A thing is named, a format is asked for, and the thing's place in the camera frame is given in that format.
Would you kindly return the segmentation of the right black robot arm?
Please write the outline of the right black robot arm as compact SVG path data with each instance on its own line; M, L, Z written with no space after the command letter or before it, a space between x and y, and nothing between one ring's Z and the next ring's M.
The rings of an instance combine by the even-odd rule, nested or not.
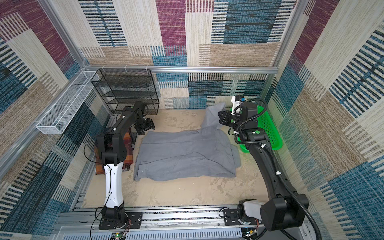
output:
M256 200L242 200L238 204L241 224L261 221L266 230L275 231L300 227L306 217L309 200L298 194L281 171L272 150L267 132L259 126L258 106L242 103L235 111L218 112L219 122L233 130L235 142L245 145L250 152L265 181L269 201L262 204Z

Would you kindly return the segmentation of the green plastic basket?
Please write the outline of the green plastic basket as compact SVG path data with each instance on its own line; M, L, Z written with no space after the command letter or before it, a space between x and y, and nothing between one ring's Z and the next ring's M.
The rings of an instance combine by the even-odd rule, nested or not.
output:
M272 121L270 115L268 112L264 112L260 117L257 118L258 121L258 127L265 130L267 133L271 147L273 151L277 151L281 149L283 146L283 140L280 137L280 134Z

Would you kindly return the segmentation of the grey long sleeve shirt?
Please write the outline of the grey long sleeve shirt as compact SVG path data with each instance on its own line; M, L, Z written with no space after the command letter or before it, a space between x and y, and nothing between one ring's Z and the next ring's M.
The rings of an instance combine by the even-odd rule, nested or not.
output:
M234 178L241 166L241 158L238 148L221 130L218 113L224 108L225 103L208 107L198 130L148 132L135 162L135 181L201 176Z

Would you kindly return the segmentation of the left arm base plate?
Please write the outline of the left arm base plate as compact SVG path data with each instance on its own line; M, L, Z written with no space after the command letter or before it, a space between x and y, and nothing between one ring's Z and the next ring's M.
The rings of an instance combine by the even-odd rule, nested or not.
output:
M143 212L126 212L126 218L122 221L104 220L99 224L99 230L128 230L139 229L142 223Z

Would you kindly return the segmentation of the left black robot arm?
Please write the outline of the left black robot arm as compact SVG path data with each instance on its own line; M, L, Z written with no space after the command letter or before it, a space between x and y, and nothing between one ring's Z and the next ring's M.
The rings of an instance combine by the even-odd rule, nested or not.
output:
M115 228L124 225L128 217L125 213L122 193L122 169L128 156L124 136L132 126L139 135L154 129L154 123L147 119L148 107L137 101L133 107L125 107L114 125L97 136L96 148L106 175L106 200L102 208L102 222Z

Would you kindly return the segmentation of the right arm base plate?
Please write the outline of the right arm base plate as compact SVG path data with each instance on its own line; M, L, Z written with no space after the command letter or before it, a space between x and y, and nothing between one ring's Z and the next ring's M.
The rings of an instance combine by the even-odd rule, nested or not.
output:
M258 226L262 223L259 219L248 217L243 210L239 209L221 208L219 210L219 216L224 219L226 226Z

